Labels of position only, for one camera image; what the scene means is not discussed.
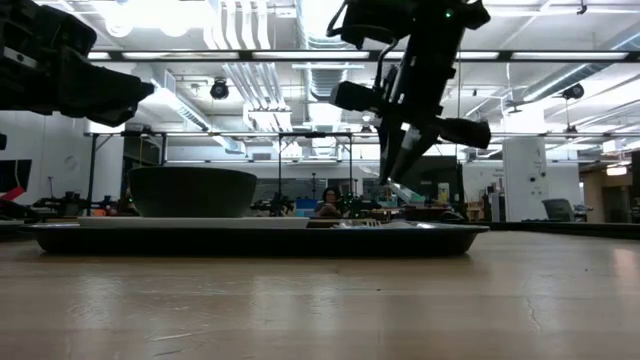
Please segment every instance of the camera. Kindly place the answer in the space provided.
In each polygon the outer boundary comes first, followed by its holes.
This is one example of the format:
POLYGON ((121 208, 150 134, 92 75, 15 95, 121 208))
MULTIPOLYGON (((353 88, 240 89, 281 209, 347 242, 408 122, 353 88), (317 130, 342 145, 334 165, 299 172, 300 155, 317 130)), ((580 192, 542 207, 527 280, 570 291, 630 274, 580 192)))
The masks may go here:
POLYGON ((227 79, 222 77, 215 78, 211 91, 209 91, 211 97, 215 100, 224 100, 229 96, 229 87, 227 86, 227 79))

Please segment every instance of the red object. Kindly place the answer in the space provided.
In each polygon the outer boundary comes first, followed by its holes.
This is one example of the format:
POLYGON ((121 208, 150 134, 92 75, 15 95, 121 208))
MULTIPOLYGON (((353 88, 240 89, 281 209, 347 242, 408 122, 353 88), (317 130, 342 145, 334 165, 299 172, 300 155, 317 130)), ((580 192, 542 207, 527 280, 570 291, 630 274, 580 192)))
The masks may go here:
POLYGON ((13 201, 18 198, 18 196, 24 194, 24 189, 22 186, 15 187, 9 191, 7 191, 4 195, 0 196, 0 199, 13 201))

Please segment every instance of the desk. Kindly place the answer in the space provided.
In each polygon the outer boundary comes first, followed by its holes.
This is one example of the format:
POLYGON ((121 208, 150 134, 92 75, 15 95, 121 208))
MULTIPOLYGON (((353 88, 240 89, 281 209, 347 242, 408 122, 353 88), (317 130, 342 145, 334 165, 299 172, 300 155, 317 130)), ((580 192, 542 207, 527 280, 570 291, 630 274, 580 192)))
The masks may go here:
POLYGON ((13 360, 638 359, 639 253, 640 242, 512 232, 481 234, 468 256, 447 259, 57 257, 0 243, 0 350, 13 360))

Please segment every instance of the person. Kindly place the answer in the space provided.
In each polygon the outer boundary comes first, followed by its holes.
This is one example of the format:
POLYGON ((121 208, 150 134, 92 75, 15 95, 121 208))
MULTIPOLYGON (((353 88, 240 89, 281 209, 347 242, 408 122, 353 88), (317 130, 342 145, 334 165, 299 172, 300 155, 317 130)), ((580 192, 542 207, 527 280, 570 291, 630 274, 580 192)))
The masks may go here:
POLYGON ((324 189, 322 201, 319 202, 315 208, 316 216, 331 218, 342 217, 342 213, 337 207, 338 200, 340 200, 340 190, 338 188, 328 187, 324 189))

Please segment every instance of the black tray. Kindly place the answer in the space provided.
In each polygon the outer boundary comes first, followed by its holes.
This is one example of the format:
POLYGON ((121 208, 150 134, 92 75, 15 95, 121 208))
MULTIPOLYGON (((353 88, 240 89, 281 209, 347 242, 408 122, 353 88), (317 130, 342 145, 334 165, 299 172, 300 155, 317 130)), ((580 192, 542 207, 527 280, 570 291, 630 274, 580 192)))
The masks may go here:
POLYGON ((411 229, 153 229, 77 224, 23 227, 43 250, 65 254, 217 256, 461 255, 488 227, 421 224, 411 229))

